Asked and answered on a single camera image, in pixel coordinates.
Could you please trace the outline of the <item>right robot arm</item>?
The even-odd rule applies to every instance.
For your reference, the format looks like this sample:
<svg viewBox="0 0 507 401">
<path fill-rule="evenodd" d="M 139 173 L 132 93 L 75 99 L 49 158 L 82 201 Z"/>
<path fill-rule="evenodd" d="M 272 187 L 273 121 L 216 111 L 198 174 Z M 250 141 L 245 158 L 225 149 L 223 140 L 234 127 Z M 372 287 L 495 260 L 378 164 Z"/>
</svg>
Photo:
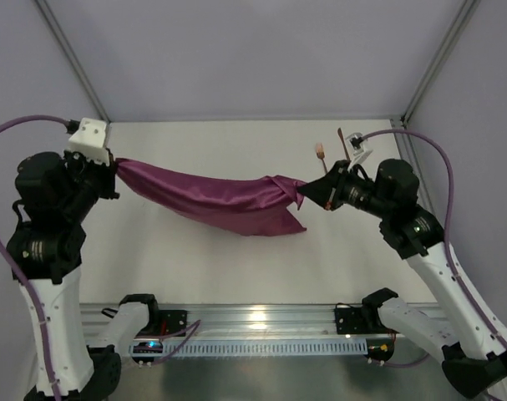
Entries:
<svg viewBox="0 0 507 401">
<path fill-rule="evenodd" d="M 442 324 L 384 288 L 363 298 L 374 326 L 404 335 L 440 363 L 462 396 L 473 399 L 507 378 L 507 327 L 469 283 L 437 218 L 418 204 L 418 177 L 403 160 L 380 163 L 375 179 L 339 160 L 298 192 L 328 211 L 352 206 L 379 218 L 383 240 L 419 275 L 444 312 Z"/>
</svg>

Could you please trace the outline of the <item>purple satin napkin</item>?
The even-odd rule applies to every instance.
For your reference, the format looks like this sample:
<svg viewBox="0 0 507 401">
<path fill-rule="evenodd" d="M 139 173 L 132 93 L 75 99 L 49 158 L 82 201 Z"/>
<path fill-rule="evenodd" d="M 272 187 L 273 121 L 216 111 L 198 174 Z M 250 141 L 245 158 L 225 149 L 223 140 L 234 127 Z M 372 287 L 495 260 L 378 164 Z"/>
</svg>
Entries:
<svg viewBox="0 0 507 401">
<path fill-rule="evenodd" d="M 288 210 L 300 207 L 304 183 L 282 175 L 227 180 L 117 159 L 117 176 L 137 195 L 174 213 L 241 236 L 286 236 L 307 230 Z"/>
</svg>

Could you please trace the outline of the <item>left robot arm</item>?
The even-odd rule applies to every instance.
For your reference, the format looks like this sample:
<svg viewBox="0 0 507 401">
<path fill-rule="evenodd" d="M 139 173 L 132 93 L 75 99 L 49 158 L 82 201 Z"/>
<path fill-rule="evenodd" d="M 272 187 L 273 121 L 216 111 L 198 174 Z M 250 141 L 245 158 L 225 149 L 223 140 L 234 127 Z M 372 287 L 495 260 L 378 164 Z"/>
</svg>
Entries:
<svg viewBox="0 0 507 401">
<path fill-rule="evenodd" d="M 119 382 L 111 345 L 86 345 L 79 306 L 82 223 L 100 199 L 117 199 L 117 166 L 79 152 L 43 152 L 18 166 L 18 215 L 7 251 L 31 313 L 39 352 L 38 382 L 29 400 L 102 400 Z"/>
</svg>

